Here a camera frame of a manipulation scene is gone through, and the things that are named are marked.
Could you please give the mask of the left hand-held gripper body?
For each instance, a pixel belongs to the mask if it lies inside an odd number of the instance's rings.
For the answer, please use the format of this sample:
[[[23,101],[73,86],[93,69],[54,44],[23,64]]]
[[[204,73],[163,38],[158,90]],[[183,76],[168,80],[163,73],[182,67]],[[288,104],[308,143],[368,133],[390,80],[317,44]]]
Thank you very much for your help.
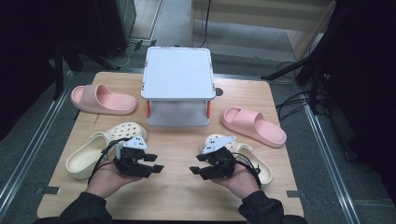
[[[113,163],[122,175],[148,178],[153,173],[152,166],[140,163],[148,148],[141,134],[118,139],[115,141],[116,156]]]

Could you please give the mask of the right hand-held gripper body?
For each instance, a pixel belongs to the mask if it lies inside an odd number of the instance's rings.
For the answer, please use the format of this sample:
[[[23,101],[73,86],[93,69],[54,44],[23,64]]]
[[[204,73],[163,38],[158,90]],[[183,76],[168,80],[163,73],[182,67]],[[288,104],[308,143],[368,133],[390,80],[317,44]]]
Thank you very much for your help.
[[[227,148],[236,137],[209,135],[204,141],[200,154],[206,154],[209,166],[201,168],[203,180],[230,177],[233,174],[236,158]]]

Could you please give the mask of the cream perforated clog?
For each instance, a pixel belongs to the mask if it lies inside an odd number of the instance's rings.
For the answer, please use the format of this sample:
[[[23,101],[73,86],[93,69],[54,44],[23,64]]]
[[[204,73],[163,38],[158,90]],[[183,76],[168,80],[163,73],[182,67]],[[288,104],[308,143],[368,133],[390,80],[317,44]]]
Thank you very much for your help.
[[[235,140],[227,146],[236,158],[236,163],[245,165],[247,169],[256,178],[261,189],[265,189],[273,180],[271,168],[262,161],[253,148],[244,143],[238,143]]]
[[[147,139],[146,130],[135,122],[123,122],[107,131],[93,133],[86,143],[66,160],[67,173],[78,180],[91,176],[92,170],[108,144],[113,140],[141,135]]]

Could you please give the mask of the pink slide slipper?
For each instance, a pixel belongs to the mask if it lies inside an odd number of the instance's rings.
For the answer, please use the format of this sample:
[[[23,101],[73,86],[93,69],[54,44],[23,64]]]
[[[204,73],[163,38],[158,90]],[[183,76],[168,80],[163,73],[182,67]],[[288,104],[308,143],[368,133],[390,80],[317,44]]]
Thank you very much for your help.
[[[269,147],[283,147],[287,140],[286,133],[258,111],[229,107],[223,112],[221,122],[228,129],[249,136]]]
[[[137,107],[133,96],[113,92],[102,84],[77,86],[70,99],[78,109],[94,114],[128,115]]]

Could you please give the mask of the white two-tier shoe rack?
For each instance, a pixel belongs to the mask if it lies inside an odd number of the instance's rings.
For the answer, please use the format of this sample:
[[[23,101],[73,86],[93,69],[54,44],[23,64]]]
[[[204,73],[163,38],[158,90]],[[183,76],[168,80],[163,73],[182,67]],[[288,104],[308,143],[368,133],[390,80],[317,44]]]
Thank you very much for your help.
[[[216,97],[210,50],[150,47],[141,96],[150,126],[208,125],[210,102]]]

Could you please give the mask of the person's right hand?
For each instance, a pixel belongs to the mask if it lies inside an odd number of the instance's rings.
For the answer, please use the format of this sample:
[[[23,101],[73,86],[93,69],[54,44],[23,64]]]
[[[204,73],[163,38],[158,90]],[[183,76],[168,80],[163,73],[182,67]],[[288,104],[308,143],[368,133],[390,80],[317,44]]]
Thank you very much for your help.
[[[212,182],[228,189],[239,199],[245,199],[253,192],[260,190],[254,176],[241,164],[235,165],[230,177],[212,179]]]

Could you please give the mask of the person's left hand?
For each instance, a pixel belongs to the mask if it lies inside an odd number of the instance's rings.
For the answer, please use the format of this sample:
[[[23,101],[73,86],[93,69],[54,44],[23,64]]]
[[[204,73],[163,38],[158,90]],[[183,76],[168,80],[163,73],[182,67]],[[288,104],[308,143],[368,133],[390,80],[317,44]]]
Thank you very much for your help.
[[[139,180],[141,177],[122,175],[113,162],[102,161],[93,174],[86,192],[105,199],[123,186]]]

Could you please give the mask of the black tripod stand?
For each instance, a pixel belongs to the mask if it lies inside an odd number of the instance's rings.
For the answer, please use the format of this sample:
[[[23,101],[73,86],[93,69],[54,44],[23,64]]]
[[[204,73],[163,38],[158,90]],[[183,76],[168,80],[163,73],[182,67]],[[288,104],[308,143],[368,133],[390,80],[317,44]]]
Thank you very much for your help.
[[[78,57],[78,53],[82,53],[88,56],[94,62],[102,65],[106,69],[110,70],[118,70],[119,67],[117,65],[111,65],[106,62],[104,59],[100,58],[98,55],[90,52],[87,49],[84,49],[81,45],[67,40],[60,39],[56,42],[54,47],[54,74],[55,74],[55,93],[54,100],[60,98],[61,94],[64,92],[64,69],[63,69],[63,61],[66,61],[69,64],[69,67],[80,71],[82,68],[82,63]]]

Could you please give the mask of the black metal stand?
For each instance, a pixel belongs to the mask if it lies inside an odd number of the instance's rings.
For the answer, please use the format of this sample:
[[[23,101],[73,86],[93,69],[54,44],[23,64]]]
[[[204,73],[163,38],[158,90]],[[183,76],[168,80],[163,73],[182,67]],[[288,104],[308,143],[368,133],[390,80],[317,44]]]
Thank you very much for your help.
[[[276,71],[275,73],[263,76],[263,80],[275,80],[279,77],[286,75],[294,70],[300,69],[297,77],[295,78],[295,82],[298,86],[305,85],[308,81],[311,81],[311,88],[309,91],[309,108],[311,111],[318,115],[319,112],[317,110],[318,105],[318,88],[320,78],[323,76],[322,68],[318,62],[318,56],[314,53],[309,54],[298,62],[292,63],[291,65]]]

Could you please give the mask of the black cabinet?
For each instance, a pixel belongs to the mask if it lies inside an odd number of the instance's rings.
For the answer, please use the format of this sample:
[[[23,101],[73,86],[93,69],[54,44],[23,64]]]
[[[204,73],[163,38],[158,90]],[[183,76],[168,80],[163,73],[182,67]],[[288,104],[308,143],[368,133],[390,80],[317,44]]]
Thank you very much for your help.
[[[134,29],[134,0],[94,0],[100,27],[100,54],[114,57],[126,49]]]

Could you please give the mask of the light wooden shelf unit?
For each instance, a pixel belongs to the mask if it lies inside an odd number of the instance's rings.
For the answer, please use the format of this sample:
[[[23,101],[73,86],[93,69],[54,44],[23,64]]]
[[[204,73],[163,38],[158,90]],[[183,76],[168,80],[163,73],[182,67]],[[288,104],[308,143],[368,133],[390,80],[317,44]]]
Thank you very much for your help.
[[[191,0],[190,31],[207,10],[211,21],[283,29],[295,58],[301,60],[326,32],[335,6],[335,0]]]

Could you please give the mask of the black curtain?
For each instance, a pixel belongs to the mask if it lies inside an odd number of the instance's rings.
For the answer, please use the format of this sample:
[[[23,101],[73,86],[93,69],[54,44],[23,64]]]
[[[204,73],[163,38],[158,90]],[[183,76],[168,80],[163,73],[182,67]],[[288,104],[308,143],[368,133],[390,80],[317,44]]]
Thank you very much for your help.
[[[379,173],[396,204],[396,0],[335,1],[324,85],[352,131],[346,148]]]
[[[0,141],[54,85],[54,47],[85,0],[0,0]]]

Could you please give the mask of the metal floor rail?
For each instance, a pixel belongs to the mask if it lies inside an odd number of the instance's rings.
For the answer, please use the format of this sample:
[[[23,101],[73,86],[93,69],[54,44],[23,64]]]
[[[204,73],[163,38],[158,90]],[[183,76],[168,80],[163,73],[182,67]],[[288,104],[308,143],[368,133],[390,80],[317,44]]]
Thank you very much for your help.
[[[347,185],[338,169],[317,116],[312,112],[308,103],[304,104],[304,111],[308,118],[311,129],[316,138],[319,151],[324,160],[328,175],[332,182],[337,201],[339,202],[347,224],[361,224],[355,205],[350,197]]]
[[[65,74],[64,91],[56,100],[53,99],[52,87],[45,91],[0,142],[0,219],[6,215],[35,162],[74,85],[75,76],[76,72],[71,70]]]

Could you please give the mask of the small dark floor bracket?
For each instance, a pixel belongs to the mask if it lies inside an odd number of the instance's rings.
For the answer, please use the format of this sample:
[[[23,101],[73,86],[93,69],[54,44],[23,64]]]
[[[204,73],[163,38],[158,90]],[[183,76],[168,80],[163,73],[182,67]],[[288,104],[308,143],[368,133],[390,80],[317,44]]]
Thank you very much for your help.
[[[134,44],[134,50],[139,50],[141,49],[143,46],[149,46],[149,47],[154,47],[157,43],[156,39],[153,40],[139,40]]]

